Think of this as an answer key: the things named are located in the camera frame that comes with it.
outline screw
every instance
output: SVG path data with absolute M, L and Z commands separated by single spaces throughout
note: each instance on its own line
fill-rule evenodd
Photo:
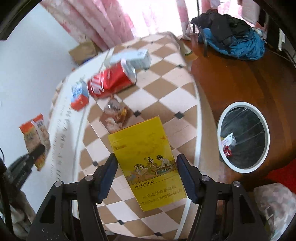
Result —
M 233 182 L 233 185 L 234 185 L 235 187 L 240 187 L 240 182 L 238 182 L 238 181 L 234 181 L 234 182 Z
M 61 186 L 62 185 L 62 182 L 61 181 L 56 181 L 55 183 L 54 183 L 54 186 L 55 187 L 59 187 L 59 186 Z
M 209 176 L 206 176 L 206 175 L 202 176 L 202 180 L 205 182 L 207 182 L 209 179 L 210 179 Z
M 87 181 L 91 181 L 91 180 L 93 180 L 94 179 L 94 176 L 93 175 L 87 175 L 86 177 L 85 177 L 85 180 L 87 180 Z

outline round trash bin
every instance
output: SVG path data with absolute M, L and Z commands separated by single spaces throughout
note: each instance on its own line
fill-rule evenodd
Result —
M 233 134 L 229 145 L 232 156 L 226 157 L 221 139 Z M 270 142 L 267 122 L 261 112 L 246 102 L 229 105 L 218 121 L 219 152 L 224 162 L 234 171 L 249 173 L 264 162 Z

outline white wall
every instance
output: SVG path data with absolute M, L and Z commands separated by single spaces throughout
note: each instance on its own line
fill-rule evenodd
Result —
M 76 66 L 68 51 L 77 45 L 41 5 L 0 41 L 0 147 L 6 166 L 27 153 L 19 126 L 39 113 L 47 123 L 57 84 Z M 23 191 L 37 211 L 48 190 L 35 166 Z

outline cardboard box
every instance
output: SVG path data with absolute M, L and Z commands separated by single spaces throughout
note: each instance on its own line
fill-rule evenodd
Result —
M 98 53 L 101 53 L 101 49 L 92 41 L 87 41 L 79 44 L 76 48 L 69 51 L 69 54 L 72 56 L 74 61 L 78 65 L 82 65 L 87 60 L 97 56 Z

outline white box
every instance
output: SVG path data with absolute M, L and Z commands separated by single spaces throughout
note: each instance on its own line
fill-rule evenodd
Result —
M 119 62 L 121 59 L 126 59 L 126 61 L 131 63 L 135 69 L 148 69 L 151 64 L 151 57 L 148 49 L 139 49 L 114 54 L 110 58 L 104 60 L 104 65 L 106 67 L 111 66 Z

